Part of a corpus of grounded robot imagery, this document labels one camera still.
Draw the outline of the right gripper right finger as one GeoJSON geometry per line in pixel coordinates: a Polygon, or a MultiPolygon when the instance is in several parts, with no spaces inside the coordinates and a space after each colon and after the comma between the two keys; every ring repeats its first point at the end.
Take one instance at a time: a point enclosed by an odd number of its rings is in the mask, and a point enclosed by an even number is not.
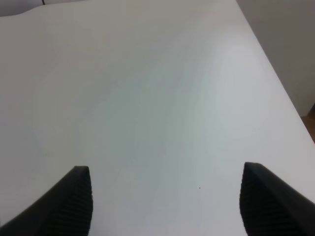
{"type": "Polygon", "coordinates": [[[240,214],[249,236],[313,236],[315,205],[259,163],[244,164],[240,214]]]}

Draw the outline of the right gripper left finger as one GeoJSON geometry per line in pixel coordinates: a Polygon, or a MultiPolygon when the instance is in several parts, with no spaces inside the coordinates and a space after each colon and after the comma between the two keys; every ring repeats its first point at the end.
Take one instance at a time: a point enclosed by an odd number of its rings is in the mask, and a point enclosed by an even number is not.
{"type": "Polygon", "coordinates": [[[89,167],[75,166],[0,228],[2,236],[87,236],[93,215],[89,167]]]}

